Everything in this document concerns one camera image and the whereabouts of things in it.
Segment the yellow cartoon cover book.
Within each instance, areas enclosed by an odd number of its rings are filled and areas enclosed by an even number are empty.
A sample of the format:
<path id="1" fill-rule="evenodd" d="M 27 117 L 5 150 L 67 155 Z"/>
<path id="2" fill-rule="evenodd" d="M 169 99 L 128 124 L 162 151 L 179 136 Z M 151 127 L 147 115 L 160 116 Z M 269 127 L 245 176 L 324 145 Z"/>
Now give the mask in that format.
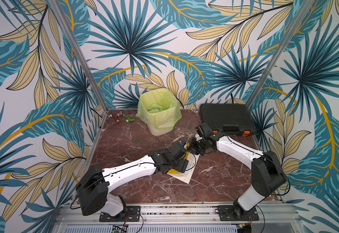
<path id="1" fill-rule="evenodd" d="M 178 168 L 180 170 L 171 169 L 168 171 L 167 174 L 186 184 L 189 184 L 195 171 L 195 167 L 197 165 L 199 157 L 199 155 L 194 155 L 191 152 L 187 151 L 179 161 L 180 163 Z"/>

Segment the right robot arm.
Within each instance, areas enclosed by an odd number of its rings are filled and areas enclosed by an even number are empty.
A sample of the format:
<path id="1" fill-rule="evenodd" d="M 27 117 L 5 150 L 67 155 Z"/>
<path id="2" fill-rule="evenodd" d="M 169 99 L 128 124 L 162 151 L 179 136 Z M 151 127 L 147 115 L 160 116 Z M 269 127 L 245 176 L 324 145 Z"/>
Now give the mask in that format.
<path id="1" fill-rule="evenodd" d="M 208 149 L 217 150 L 239 160 L 251 170 L 251 185 L 233 203 L 237 217 L 246 215 L 288 181 L 274 152 L 250 148 L 223 132 L 215 133 L 206 123 L 199 125 L 196 131 L 197 136 L 188 146 L 192 154 L 203 156 Z"/>

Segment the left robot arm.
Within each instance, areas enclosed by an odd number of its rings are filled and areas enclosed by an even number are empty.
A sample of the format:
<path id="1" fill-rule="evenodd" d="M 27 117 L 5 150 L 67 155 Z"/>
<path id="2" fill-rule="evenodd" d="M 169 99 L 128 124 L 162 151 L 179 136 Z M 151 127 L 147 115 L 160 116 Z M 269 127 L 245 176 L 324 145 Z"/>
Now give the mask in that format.
<path id="1" fill-rule="evenodd" d="M 167 174 L 170 170 L 184 173 L 189 161 L 183 142 L 173 144 L 164 150 L 153 151 L 133 162 L 102 169 L 92 166 L 76 185 L 77 196 L 83 216 L 103 212 L 112 217 L 127 212 L 122 197 L 111 194 L 123 184 L 157 173 Z"/>

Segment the black tool case orange latches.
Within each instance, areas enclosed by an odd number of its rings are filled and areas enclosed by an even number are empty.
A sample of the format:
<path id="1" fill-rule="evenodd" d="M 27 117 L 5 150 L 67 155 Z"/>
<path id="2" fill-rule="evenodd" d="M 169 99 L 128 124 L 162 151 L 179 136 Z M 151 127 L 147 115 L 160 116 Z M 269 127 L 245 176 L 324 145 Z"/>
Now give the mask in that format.
<path id="1" fill-rule="evenodd" d="M 253 136 L 257 133 L 254 121 L 244 104 L 204 103 L 199 107 L 202 123 L 213 131 L 236 136 Z"/>

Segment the right aluminium frame post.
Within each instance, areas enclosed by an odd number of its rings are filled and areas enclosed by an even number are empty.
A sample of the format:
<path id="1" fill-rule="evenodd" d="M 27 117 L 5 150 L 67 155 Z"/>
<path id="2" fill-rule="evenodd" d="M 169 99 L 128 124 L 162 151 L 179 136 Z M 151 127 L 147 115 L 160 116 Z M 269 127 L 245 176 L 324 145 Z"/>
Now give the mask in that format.
<path id="1" fill-rule="evenodd" d="M 251 92 L 248 102 L 246 103 L 246 107 L 250 110 L 255 98 L 258 96 L 260 90 L 262 89 L 264 83 L 266 82 L 271 70 L 279 59 L 280 55 L 284 52 L 286 47 L 288 46 L 290 40 L 295 35 L 297 29 L 300 27 L 302 20 L 305 18 L 307 12 L 311 9 L 314 1 L 304 1 L 303 4 L 298 9 L 298 13 L 293 17 L 293 22 L 289 25 L 287 32 L 283 35 L 281 42 L 278 44 L 275 52 L 273 53 L 271 60 L 269 61 L 267 67 L 262 73 L 261 78 L 257 82 L 254 90 Z"/>

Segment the aluminium frame post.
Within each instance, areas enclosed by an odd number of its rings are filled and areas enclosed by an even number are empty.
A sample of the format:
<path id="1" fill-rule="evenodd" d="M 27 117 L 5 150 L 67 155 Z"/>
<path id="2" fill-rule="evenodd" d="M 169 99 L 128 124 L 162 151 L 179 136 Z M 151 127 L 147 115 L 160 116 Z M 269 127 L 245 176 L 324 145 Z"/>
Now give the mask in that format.
<path id="1" fill-rule="evenodd" d="M 71 29 L 71 25 L 69 25 L 66 15 L 64 14 L 64 11 L 59 3 L 59 1 L 56 0 L 50 0 L 48 1 L 50 7 L 52 8 L 56 19 L 58 20 L 58 23 L 60 24 L 62 30 L 64 30 L 65 36 L 70 44 L 71 49 L 75 53 L 75 57 L 77 58 L 79 65 L 82 67 L 83 72 L 86 75 L 87 80 L 90 83 L 90 86 L 92 90 L 95 92 L 98 102 L 100 103 L 103 111 L 105 113 L 108 112 L 108 107 L 105 104 L 104 98 L 100 93 L 100 90 L 97 86 L 96 80 L 94 79 L 94 76 L 90 70 L 90 67 L 87 64 L 87 61 L 82 53 L 82 50 L 77 42 L 77 39 L 75 37 L 74 32 Z"/>
<path id="2" fill-rule="evenodd" d="M 314 1 L 304 1 L 303 4 L 298 9 L 298 13 L 293 17 L 293 22 L 289 25 L 287 32 L 283 35 L 281 42 L 278 44 L 275 52 L 273 53 L 271 60 L 269 61 L 267 67 L 262 73 L 261 78 L 257 82 L 254 90 L 251 92 L 248 102 L 246 103 L 246 107 L 250 110 L 255 98 L 258 96 L 260 90 L 262 89 L 264 83 L 266 82 L 271 70 L 279 59 L 280 55 L 284 52 L 286 47 L 288 46 L 290 40 L 295 35 L 297 29 L 300 27 L 302 20 L 305 18 L 307 12 L 311 9 Z"/>

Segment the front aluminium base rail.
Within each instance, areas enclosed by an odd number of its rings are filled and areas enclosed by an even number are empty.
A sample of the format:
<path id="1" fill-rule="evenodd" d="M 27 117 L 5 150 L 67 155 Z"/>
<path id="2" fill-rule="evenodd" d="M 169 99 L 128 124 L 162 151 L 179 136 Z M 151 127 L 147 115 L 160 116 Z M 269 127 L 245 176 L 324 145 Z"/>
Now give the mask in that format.
<path id="1" fill-rule="evenodd" d="M 304 233 L 305 227 L 292 204 L 262 202 L 254 216 L 232 221 L 218 211 L 222 203 L 140 204 L 130 220 L 110 222 L 103 213 L 83 216 L 63 208 L 54 233 Z"/>

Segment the left aluminium frame post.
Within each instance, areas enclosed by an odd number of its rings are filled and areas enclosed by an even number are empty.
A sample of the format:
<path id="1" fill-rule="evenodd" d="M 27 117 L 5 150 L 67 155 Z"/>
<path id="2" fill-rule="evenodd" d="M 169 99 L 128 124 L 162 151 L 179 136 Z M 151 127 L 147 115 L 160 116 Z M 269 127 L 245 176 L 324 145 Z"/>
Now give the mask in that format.
<path id="1" fill-rule="evenodd" d="M 95 92 L 98 102 L 100 103 L 103 111 L 105 113 L 108 112 L 108 107 L 105 104 L 104 98 L 100 93 L 100 90 L 97 86 L 96 80 L 94 79 L 94 76 L 90 70 L 90 67 L 87 64 L 87 61 L 82 53 L 82 50 L 77 42 L 77 39 L 75 37 L 74 32 L 71 29 L 71 25 L 69 25 L 66 15 L 64 14 L 64 11 L 59 3 L 59 1 L 56 0 L 50 0 L 48 1 L 50 7 L 52 8 L 56 19 L 58 20 L 58 23 L 60 24 L 62 30 L 64 30 L 65 36 L 70 44 L 71 49 L 75 53 L 75 57 L 77 58 L 79 65 L 82 67 L 83 72 L 86 75 L 87 80 L 90 83 L 90 86 L 92 90 Z"/>

